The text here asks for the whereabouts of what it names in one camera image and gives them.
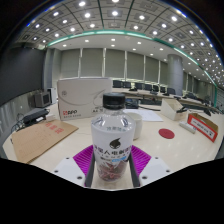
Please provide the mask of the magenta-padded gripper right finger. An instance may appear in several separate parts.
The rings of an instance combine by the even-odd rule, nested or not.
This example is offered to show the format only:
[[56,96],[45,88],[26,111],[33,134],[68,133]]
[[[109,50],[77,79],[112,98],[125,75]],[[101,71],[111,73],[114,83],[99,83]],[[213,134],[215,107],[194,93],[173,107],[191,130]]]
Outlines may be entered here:
[[172,173],[168,165],[159,157],[152,157],[133,146],[129,156],[133,187],[142,187]]

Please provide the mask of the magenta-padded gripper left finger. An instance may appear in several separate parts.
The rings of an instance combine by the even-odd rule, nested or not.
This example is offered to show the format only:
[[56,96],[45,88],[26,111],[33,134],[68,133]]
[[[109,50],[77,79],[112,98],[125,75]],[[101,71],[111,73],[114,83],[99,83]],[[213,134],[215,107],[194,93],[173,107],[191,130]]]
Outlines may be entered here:
[[94,165],[93,146],[88,146],[75,156],[64,158],[52,173],[81,187],[90,188],[93,181]]

